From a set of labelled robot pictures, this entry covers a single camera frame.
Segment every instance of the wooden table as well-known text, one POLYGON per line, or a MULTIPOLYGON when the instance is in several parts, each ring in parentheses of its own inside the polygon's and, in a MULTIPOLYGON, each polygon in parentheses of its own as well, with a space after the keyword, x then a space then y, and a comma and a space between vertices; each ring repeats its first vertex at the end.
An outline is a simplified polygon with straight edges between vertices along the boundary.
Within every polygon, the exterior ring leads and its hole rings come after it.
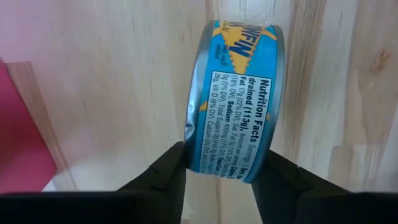
MULTIPOLYGON (((183 139, 209 20, 280 25, 287 83, 271 149, 347 189, 396 191, 397 10, 395 0, 3 0, 0 55, 31 62, 22 89, 47 110, 36 122, 60 168, 55 188, 114 190, 183 139)), ((261 222, 249 185, 191 173, 183 218, 261 222)))

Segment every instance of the yellow logo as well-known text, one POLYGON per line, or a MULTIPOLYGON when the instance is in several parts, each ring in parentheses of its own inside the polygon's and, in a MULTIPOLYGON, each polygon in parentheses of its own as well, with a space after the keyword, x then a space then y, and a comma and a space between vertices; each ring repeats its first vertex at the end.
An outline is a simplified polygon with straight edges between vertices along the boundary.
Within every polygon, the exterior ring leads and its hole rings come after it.
POLYGON ((207 110, 207 101, 204 102, 202 105, 200 105, 199 107, 199 111, 205 111, 207 110))
POLYGON ((276 36, 262 26, 246 25, 240 22, 222 21, 219 28, 214 29, 213 36, 221 34, 231 56, 236 73, 244 74, 261 35, 273 40, 276 36))

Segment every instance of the pink paper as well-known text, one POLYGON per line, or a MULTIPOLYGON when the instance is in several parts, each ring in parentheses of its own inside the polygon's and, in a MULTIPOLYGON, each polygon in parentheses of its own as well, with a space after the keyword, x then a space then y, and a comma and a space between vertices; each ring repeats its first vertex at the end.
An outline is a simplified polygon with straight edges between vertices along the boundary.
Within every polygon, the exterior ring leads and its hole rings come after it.
POLYGON ((56 167, 0 60, 0 193, 39 192, 56 167))

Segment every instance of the blue can label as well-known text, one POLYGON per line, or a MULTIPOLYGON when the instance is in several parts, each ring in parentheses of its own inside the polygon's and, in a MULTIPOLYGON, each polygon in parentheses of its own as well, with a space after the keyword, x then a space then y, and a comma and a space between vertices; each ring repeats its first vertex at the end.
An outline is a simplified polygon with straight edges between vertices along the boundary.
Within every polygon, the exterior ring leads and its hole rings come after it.
POLYGON ((252 179, 266 150, 277 66, 273 27, 216 21, 200 97, 193 170, 252 179))

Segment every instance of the light wood surface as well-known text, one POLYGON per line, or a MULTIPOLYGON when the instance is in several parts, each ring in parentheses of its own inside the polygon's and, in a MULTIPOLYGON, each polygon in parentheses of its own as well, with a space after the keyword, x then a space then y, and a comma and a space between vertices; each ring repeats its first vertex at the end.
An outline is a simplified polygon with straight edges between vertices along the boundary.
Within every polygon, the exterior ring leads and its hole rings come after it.
MULTIPOLYGON (((48 114, 38 127, 65 158, 55 188, 114 190, 182 140, 210 19, 280 25, 287 83, 271 149, 350 190, 398 191, 397 10, 395 0, 3 0, 0 56, 32 64, 48 114)), ((191 173, 183 217, 261 222, 250 185, 191 173)))

